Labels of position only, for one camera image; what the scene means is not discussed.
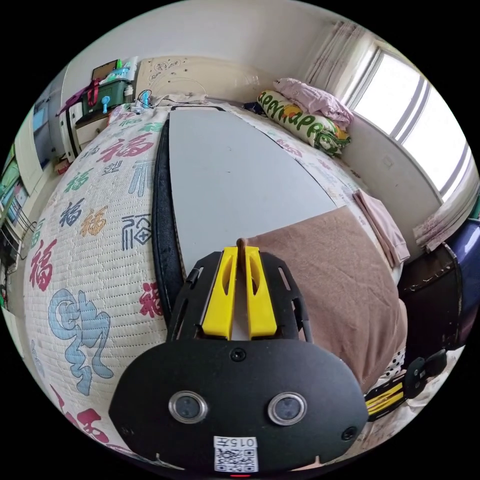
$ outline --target label sticker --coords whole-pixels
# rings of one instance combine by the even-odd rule
[[[252,473],[259,471],[257,439],[254,436],[214,436],[215,471]]]

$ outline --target curtain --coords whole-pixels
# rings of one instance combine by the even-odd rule
[[[445,242],[470,216],[479,194],[479,172],[471,156],[462,181],[448,200],[433,215],[413,229],[417,245],[431,252]]]
[[[316,54],[305,82],[341,99],[360,62],[374,44],[374,36],[359,25],[338,21]]]

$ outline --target plastic storage box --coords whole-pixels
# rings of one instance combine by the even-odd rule
[[[85,92],[81,98],[83,115],[102,110],[104,107],[102,105],[103,97],[110,97],[110,101],[107,104],[108,109],[122,105],[124,103],[124,91],[128,85],[130,85],[130,82],[123,78],[100,85],[98,87],[96,103],[93,106],[89,105],[88,92]]]

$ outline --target pink cloth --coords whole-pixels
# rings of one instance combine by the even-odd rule
[[[402,233],[385,205],[376,198],[357,190],[353,198],[366,216],[392,268],[398,267],[410,258]]]
[[[342,130],[353,122],[353,113],[331,93],[307,85],[294,78],[273,82],[277,92],[297,104],[304,112],[319,114],[335,122]]]

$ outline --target drawer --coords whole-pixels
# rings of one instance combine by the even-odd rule
[[[109,119],[101,118],[100,120],[88,123],[77,129],[76,136],[78,137],[78,143],[80,145],[90,143],[102,130],[107,128]]]

